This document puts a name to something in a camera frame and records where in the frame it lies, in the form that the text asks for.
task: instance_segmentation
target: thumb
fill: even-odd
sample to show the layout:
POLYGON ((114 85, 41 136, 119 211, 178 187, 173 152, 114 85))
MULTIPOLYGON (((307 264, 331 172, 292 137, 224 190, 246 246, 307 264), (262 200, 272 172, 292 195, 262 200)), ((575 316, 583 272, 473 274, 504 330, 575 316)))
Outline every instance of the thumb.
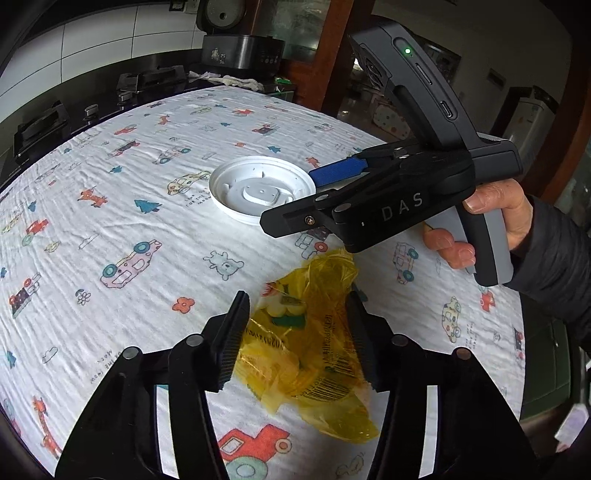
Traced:
POLYGON ((514 179, 479 185, 464 205, 470 213, 502 209, 510 249, 517 247, 531 229, 534 208, 514 179))

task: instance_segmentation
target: blue gripper pad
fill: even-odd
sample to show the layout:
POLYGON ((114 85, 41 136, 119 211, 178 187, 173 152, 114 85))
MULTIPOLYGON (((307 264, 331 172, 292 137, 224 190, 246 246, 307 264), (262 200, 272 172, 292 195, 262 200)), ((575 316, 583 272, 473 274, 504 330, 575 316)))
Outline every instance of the blue gripper pad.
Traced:
POLYGON ((308 175, 312 178, 316 188, 324 187, 337 181, 351 179, 368 167, 366 160, 357 157, 349 157, 338 162, 325 165, 324 167, 310 170, 308 175))

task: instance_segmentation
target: white tablecloth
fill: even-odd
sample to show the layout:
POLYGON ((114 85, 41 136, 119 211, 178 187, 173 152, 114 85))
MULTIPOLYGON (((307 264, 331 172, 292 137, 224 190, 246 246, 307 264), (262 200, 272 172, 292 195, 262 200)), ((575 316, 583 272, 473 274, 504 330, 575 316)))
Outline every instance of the white tablecloth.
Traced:
MULTIPOLYGON (((272 239, 226 217, 210 199, 209 172, 244 155, 308 171, 377 143, 292 103, 216 87, 119 115, 22 174, 0 204, 0 401, 35 457, 55 471, 78 416, 126 346, 170 348, 226 312, 238 290, 255 299, 266 281, 321 254, 319 241, 340 246, 315 231, 272 239)), ((525 346, 517 293, 481 291, 424 247, 420 228, 355 259, 371 313, 424 348, 473 350, 519 415, 525 346)), ((163 468, 175 475, 167 392, 159 390, 163 468)), ((244 442, 250 455, 259 452, 268 472, 251 470, 251 480, 367 475, 377 439, 333 439, 291 407, 269 415, 235 378, 208 398, 224 451, 239 458, 244 442)), ((371 398, 378 427, 386 400, 371 398)), ((431 395, 424 473, 433 467, 435 405, 431 395)))

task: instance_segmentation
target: gray handle grip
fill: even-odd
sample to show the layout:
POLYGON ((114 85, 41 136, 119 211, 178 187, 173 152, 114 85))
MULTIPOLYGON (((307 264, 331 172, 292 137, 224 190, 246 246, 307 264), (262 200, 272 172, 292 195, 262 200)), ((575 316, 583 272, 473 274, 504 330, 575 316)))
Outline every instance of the gray handle grip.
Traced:
POLYGON ((505 221, 501 210, 472 215, 463 205, 449 208, 426 220, 432 228, 443 228, 458 242, 468 242, 476 250, 476 265, 466 270, 474 273, 483 287, 509 282, 513 278, 513 264, 505 221))

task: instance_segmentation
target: red flower print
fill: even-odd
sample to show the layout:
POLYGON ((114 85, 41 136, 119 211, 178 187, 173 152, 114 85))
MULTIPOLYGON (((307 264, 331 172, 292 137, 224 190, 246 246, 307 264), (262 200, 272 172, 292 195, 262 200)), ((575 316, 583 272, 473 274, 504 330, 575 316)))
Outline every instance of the red flower print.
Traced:
POLYGON ((195 305, 195 300, 188 299, 187 297, 179 297, 177 298, 177 303, 173 305, 173 310, 180 313, 188 313, 193 305, 195 305))

